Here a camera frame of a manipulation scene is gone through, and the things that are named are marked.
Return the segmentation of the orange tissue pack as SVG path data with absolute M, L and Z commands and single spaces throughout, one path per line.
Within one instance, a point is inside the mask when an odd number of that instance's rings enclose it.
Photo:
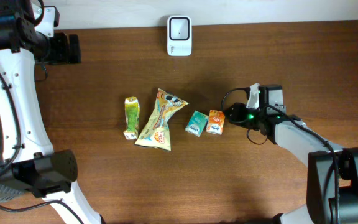
M 222 135 L 225 115 L 222 111 L 210 110 L 206 132 L 210 134 Z

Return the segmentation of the teal tissue pack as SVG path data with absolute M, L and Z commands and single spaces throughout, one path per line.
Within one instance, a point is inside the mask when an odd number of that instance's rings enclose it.
M 199 111 L 194 111 L 185 128 L 185 131 L 197 137 L 200 137 L 204 128 L 206 127 L 207 122 L 207 115 L 200 113 Z

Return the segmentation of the green yellow juice carton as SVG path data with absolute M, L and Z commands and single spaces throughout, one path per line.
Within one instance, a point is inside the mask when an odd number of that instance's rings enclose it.
M 126 129 L 124 136 L 127 140 L 136 140 L 139 135 L 140 104 L 136 97 L 127 97 L 124 102 Z

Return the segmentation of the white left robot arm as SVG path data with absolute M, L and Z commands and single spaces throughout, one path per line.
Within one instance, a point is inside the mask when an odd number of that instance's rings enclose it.
M 35 89 L 36 65 L 81 61 L 78 37 L 55 32 L 59 20 L 54 6 L 0 1 L 0 210 L 30 192 L 65 223 L 102 223 L 78 185 L 74 153 L 53 148 Z

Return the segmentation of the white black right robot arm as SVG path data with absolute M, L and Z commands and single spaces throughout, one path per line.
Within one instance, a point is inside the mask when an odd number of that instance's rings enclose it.
M 231 124 L 258 131 L 308 169 L 306 203 L 279 213 L 272 223 L 358 223 L 358 147 L 335 144 L 286 113 L 281 85 L 243 88 L 247 102 L 233 103 L 224 116 Z

